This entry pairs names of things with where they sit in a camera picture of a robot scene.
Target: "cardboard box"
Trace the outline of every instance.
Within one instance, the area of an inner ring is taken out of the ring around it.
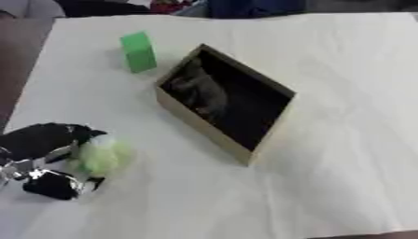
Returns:
[[[192,71],[189,69],[194,67],[191,65],[195,62],[200,63],[203,71],[210,76],[203,77],[200,82],[215,82],[210,83],[209,87],[204,85],[203,91],[205,87],[221,90],[207,93],[200,91],[201,88],[193,88],[193,93],[188,91],[188,95],[194,95],[190,96],[191,98],[187,95],[186,98],[180,97],[184,95],[183,91],[179,96],[177,90],[180,85],[175,84],[179,84],[179,80],[183,82],[181,84],[190,82],[190,78],[185,76],[190,75],[188,71]],[[195,91],[204,102],[213,101],[213,98],[218,98],[218,102],[219,99],[226,99],[220,101],[221,106],[213,107],[216,108],[213,110],[216,113],[215,117],[211,114],[200,114],[204,110],[192,106],[190,99],[198,99]],[[161,78],[156,84],[156,92],[157,99],[164,108],[246,165],[253,160],[258,148],[268,138],[271,129],[284,115],[285,109],[295,96],[295,93],[285,86],[206,45],[193,50],[179,65]]]

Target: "green fluffy object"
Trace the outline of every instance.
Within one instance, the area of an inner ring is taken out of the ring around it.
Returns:
[[[101,135],[82,145],[75,164],[92,177],[106,177],[126,165],[133,150],[110,135]]]

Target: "white paper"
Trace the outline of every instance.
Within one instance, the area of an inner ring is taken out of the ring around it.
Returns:
[[[0,238],[272,239],[418,229],[417,27],[403,13],[58,20],[7,129],[89,124],[128,140],[139,156],[92,198],[2,191]],[[118,39],[144,30],[159,67],[132,75]],[[155,80],[201,43],[297,92],[249,168],[155,100]]]

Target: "wooden floor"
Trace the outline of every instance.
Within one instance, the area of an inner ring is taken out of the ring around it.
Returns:
[[[17,103],[53,21],[0,21],[0,133]]]

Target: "white tablecloth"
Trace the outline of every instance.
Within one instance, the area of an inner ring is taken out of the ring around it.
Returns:
[[[118,38],[147,31],[132,75]],[[206,43],[298,93],[249,168],[162,109],[152,84]],[[5,239],[306,238],[418,229],[418,25],[409,14],[58,20],[7,126],[89,124],[131,168],[71,202],[0,194]]]

